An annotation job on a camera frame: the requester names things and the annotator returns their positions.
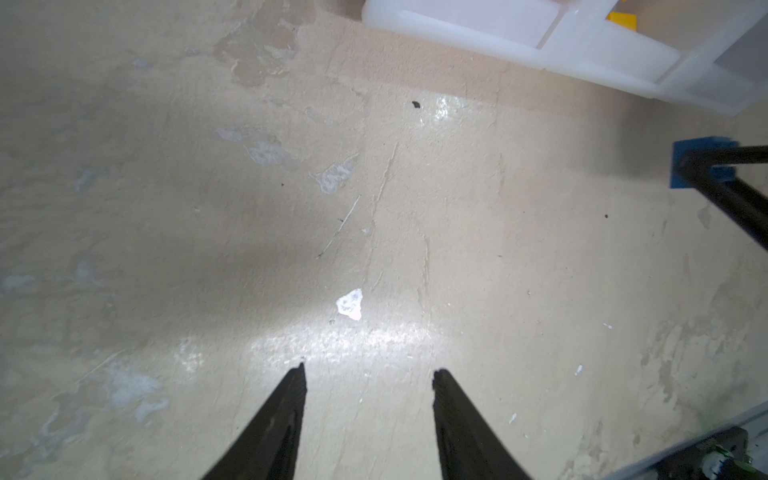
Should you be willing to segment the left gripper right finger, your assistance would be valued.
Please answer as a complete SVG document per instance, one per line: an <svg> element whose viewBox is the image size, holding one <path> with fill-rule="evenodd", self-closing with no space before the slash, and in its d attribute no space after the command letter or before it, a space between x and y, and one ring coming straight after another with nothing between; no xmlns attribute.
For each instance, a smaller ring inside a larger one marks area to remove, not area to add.
<svg viewBox="0 0 768 480"><path fill-rule="evenodd" d="M530 479L448 370L434 372L432 387L444 479Z"/></svg>

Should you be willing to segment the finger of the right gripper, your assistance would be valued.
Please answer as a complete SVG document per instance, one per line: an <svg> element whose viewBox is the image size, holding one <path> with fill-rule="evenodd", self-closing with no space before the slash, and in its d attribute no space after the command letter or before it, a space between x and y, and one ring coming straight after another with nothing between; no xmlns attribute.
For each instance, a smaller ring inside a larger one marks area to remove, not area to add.
<svg viewBox="0 0 768 480"><path fill-rule="evenodd" d="M766 163L766 145L688 149L677 161L677 177L767 249L767 196L736 173L738 165Z"/></svg>

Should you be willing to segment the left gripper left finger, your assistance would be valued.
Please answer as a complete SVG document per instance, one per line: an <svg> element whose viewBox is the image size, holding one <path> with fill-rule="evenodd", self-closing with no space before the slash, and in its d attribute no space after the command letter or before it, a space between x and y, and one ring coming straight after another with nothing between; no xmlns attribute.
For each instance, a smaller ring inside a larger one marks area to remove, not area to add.
<svg viewBox="0 0 768 480"><path fill-rule="evenodd" d="M307 394L305 367L290 369L204 480L292 480Z"/></svg>

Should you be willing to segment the small yellow lego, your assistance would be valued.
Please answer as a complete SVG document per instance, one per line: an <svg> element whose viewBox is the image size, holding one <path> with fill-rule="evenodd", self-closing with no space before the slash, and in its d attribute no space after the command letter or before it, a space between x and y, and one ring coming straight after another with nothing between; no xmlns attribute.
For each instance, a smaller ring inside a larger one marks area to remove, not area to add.
<svg viewBox="0 0 768 480"><path fill-rule="evenodd" d="M610 12L607 20L633 32L636 32L638 28L638 19L635 14Z"/></svg>

